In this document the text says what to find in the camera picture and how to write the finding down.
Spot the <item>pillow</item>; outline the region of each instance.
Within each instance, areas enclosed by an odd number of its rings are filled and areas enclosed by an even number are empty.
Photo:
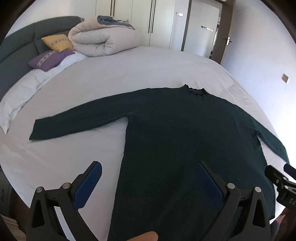
[[[47,72],[53,67],[58,66],[64,58],[71,54],[74,54],[74,52],[69,49],[60,53],[55,50],[48,50],[32,59],[28,64],[33,69],[41,69]]]
[[[52,50],[56,50],[58,52],[62,52],[65,49],[74,50],[70,40],[64,34],[50,35],[41,39]]]

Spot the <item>white comforter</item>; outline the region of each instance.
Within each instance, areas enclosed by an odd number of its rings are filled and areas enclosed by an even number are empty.
[[[68,38],[74,50],[90,57],[112,55],[140,44],[137,30],[120,25],[102,25],[97,18],[77,24],[70,30]]]
[[[0,162],[10,183],[30,205],[37,187],[59,188],[89,164],[100,161],[103,174],[80,214],[100,241],[107,240],[125,143],[127,119],[64,137],[30,142],[35,119],[82,103],[143,88],[205,88],[237,104],[275,134],[270,121],[244,88],[220,65],[194,54],[138,47],[111,56],[87,58],[53,77],[23,107],[7,135],[0,130]],[[267,163],[285,162],[263,144]],[[277,204],[276,216],[283,210]]]

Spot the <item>blue gripper pad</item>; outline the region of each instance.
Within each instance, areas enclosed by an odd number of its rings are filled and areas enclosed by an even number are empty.
[[[292,178],[296,179],[296,169],[289,164],[284,165],[284,171],[288,173]]]
[[[83,208],[89,199],[92,191],[102,176],[102,165],[98,162],[90,171],[90,173],[83,180],[79,188],[74,194],[73,206],[77,211]]]
[[[198,181],[211,200],[213,206],[221,210],[224,206],[222,191],[200,162],[196,164],[195,170]]]

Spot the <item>yellow pillow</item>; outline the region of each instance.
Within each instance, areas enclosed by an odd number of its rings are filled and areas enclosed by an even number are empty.
[[[52,50],[56,50],[58,52],[62,52],[65,49],[74,50],[70,40],[64,34],[50,35],[41,39]]]

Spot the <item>dark green headboard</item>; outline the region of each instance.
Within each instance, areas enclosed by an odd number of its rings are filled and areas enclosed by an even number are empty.
[[[5,93],[31,70],[28,62],[49,50],[41,40],[53,34],[66,34],[80,23],[77,16],[45,19],[7,36],[0,45],[0,101]]]

